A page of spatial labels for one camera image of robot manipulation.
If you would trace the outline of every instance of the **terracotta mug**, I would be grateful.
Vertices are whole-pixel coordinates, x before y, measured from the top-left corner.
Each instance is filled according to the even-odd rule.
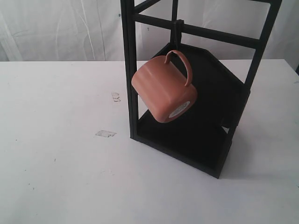
[[[187,78],[170,61],[172,53],[184,63]],[[132,78],[132,86],[160,123],[178,118],[194,104],[197,91],[191,82],[191,65],[185,55],[177,50],[152,58]]]

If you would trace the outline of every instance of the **sticker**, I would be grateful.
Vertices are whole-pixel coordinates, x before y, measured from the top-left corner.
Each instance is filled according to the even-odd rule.
[[[184,109],[186,109],[186,107],[190,104],[190,101],[187,101],[185,103],[183,103],[181,106],[179,106],[177,109],[175,109],[174,112],[172,112],[169,115],[169,118],[173,118],[175,116],[177,116],[179,113],[181,113]]]

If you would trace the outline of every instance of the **table surface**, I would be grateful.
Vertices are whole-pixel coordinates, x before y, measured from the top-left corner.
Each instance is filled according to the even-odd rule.
[[[0,223],[297,224],[298,97],[262,60],[217,180],[129,138],[124,62],[0,63]]]

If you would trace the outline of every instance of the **white wall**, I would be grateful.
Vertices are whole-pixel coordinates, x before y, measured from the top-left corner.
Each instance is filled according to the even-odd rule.
[[[171,18],[172,0],[144,13]],[[185,23],[258,38],[269,6],[249,0],[180,0]],[[299,64],[299,1],[283,0],[264,57]],[[120,0],[0,0],[0,61],[123,60]],[[147,60],[170,31],[136,25],[137,57]],[[219,59],[252,58],[254,51],[183,35],[183,43],[210,50]]]

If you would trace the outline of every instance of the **mug rack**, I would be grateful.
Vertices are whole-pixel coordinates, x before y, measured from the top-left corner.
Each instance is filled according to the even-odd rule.
[[[177,19],[178,0],[172,2],[171,21],[140,14],[159,1],[146,0],[135,6],[134,0],[121,0],[130,137],[219,178],[282,0],[253,0],[270,3],[259,39],[184,24]],[[137,70],[135,22],[170,29],[170,42],[155,56],[177,49],[192,66],[192,84],[198,91],[198,99],[170,123],[158,123],[148,110],[138,118],[138,95],[131,85]],[[245,82],[206,49],[182,44],[182,33],[255,49]],[[173,57],[171,61],[186,76],[180,59]]]

